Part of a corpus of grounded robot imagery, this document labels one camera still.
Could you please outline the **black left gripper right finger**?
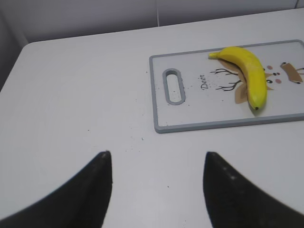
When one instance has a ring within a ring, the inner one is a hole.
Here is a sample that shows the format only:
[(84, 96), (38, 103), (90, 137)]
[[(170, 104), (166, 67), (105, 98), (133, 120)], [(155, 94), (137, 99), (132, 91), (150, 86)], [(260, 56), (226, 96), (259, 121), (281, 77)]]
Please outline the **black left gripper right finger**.
[(203, 172), (206, 209), (214, 228), (302, 228), (304, 215), (253, 184), (216, 152)]

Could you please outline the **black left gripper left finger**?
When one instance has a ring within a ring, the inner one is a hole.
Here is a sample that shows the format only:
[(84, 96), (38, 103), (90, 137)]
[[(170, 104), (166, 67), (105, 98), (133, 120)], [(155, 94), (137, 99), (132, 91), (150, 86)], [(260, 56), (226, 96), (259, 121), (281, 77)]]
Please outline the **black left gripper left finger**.
[(61, 187), (0, 221), (2, 228), (100, 228), (113, 186), (109, 151), (98, 153)]

